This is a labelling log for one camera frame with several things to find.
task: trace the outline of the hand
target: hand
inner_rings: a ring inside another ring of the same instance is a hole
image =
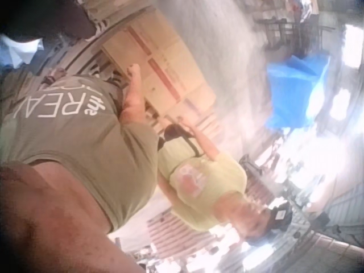
[[[132,64],[131,66],[129,66],[127,68],[127,74],[130,77],[140,75],[140,66],[139,66],[139,64]]]
[[[186,126],[187,128],[191,129],[191,128],[194,127],[192,125],[192,123],[188,119],[186,119],[184,117],[178,117],[177,120],[178,120],[179,123],[181,123],[183,126]]]
[[[56,69],[54,69],[49,76],[52,76],[56,81],[59,80],[60,78],[63,78],[64,76],[67,75],[66,70],[64,70],[61,67],[58,67]]]

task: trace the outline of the blue tarp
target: blue tarp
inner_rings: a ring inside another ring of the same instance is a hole
[[[328,55],[303,60],[292,56],[284,63],[268,65],[273,113],[266,123],[271,129],[310,126],[324,103]]]

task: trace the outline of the skin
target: skin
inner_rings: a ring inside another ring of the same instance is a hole
[[[188,120],[179,118],[179,121],[195,136],[205,155],[211,161],[214,161],[220,153],[214,143]],[[176,190],[161,173],[158,173],[158,186],[172,206],[183,203],[179,199]],[[186,185],[186,190],[191,190],[188,185]],[[213,214],[221,223],[230,222],[244,240],[246,237],[260,237],[264,234],[267,229],[270,210],[259,204],[248,202],[238,192],[230,192],[221,196],[213,205]]]
[[[128,72],[122,124],[142,122],[145,114],[139,66]],[[17,163],[0,174],[2,235],[27,272],[145,272],[108,239],[109,219],[62,165]]]

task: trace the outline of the black cap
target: black cap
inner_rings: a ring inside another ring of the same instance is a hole
[[[293,211],[289,202],[271,209],[271,216],[267,224],[267,231],[261,237],[247,238],[246,242],[251,246],[257,247],[270,243],[279,233],[287,231],[292,222],[292,217]]]

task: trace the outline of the graphic print on shirt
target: graphic print on shirt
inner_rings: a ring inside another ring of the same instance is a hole
[[[24,108],[25,118],[32,115],[36,115],[38,118],[55,118],[57,115],[76,115],[79,113],[94,116],[99,111],[106,110],[102,100],[103,96],[99,91],[84,84],[73,87],[50,87],[37,91],[22,101],[13,114],[13,118],[16,118],[19,111]],[[87,108],[80,112],[83,105],[86,105]]]
[[[207,177],[189,164],[178,170],[177,186],[187,196],[198,197],[205,188],[206,182]]]

